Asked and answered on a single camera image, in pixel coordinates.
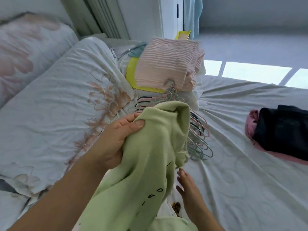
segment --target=pink towel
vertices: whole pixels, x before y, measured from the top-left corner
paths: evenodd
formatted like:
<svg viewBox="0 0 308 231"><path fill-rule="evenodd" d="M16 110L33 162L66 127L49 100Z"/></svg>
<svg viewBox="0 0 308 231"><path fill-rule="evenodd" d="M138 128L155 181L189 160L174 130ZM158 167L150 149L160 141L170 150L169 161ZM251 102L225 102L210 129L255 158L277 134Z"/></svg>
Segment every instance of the pink towel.
<svg viewBox="0 0 308 231"><path fill-rule="evenodd" d="M137 63L137 86L164 90L170 86L164 86L170 78L175 81L178 90L191 91L196 86L196 74L203 56L204 51L200 49L199 42L153 38Z"/></svg>
<svg viewBox="0 0 308 231"><path fill-rule="evenodd" d="M247 116L247 119L246 119L246 125L245 125L245 134L247 135L248 138L250 138L250 140L252 141L252 143L254 144L256 149L258 149L260 151L267 152L268 154L271 154L275 157L278 157L278 158L281 158L281 159L284 159L284 160L289 160L289 161L292 161L292 162L295 162L295 163L308 165L308 161L298 159L298 158L290 156L290 155L264 150L260 146L260 144L252 138L252 136L254 135L254 132L256 130L256 127L257 127L258 119L259 119L259 111L256 110L256 109L253 109L252 111L249 112L249 115Z"/></svg>

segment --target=forearm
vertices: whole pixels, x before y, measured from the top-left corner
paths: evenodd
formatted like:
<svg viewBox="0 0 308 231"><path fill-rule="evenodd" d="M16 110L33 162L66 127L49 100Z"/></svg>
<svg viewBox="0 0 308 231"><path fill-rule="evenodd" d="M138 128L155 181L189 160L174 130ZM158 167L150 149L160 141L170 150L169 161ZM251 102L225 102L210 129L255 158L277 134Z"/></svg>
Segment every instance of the forearm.
<svg viewBox="0 0 308 231"><path fill-rule="evenodd" d="M71 231L106 171L89 150L9 231Z"/></svg>
<svg viewBox="0 0 308 231"><path fill-rule="evenodd" d="M200 214L198 221L195 223L198 231L225 231L225 229L218 223L210 210L203 211Z"/></svg>

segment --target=curtain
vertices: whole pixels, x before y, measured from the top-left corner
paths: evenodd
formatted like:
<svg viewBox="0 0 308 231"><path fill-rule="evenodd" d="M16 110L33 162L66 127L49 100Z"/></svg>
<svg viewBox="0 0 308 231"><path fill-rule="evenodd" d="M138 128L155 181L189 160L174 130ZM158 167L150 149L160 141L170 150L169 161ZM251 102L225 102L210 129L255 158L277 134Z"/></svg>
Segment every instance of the curtain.
<svg viewBox="0 0 308 231"><path fill-rule="evenodd" d="M199 35L199 18L202 9L202 0L184 0L184 27L185 31L191 31L192 40Z"/></svg>
<svg viewBox="0 0 308 231"><path fill-rule="evenodd" d="M61 0L81 36L129 39L117 0Z"/></svg>

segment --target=person's left hand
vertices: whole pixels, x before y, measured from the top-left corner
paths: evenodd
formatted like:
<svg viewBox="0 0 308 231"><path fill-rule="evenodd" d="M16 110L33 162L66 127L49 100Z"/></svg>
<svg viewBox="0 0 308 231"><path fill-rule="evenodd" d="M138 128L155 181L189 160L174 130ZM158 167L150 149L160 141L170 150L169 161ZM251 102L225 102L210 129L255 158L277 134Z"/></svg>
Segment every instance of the person's left hand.
<svg viewBox="0 0 308 231"><path fill-rule="evenodd" d="M99 167L113 169L121 163L125 138L144 126L144 120L133 122L139 115L139 113L133 113L106 126L89 150Z"/></svg>

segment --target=stack of hangers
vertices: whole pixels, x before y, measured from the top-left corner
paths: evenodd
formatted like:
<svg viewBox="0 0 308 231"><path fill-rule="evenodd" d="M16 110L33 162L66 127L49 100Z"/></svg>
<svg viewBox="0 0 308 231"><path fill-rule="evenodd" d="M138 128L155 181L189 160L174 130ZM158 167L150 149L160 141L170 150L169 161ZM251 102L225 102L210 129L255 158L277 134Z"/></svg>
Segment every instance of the stack of hangers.
<svg viewBox="0 0 308 231"><path fill-rule="evenodd" d="M176 94L177 91L174 86L174 81L168 79L164 85L167 85L168 83L170 83L171 86L158 97L139 97L137 104L135 105L134 112L141 113L146 107L153 107L156 104L166 101L176 100L184 102L184 100ZM205 138L210 136L210 132L206 128L206 125L206 120L192 109L190 109L190 128L188 133L187 149L192 160L206 160L207 158L213 157L213 151L205 141ZM210 151L210 154L208 155L204 153L204 151L207 150Z"/></svg>

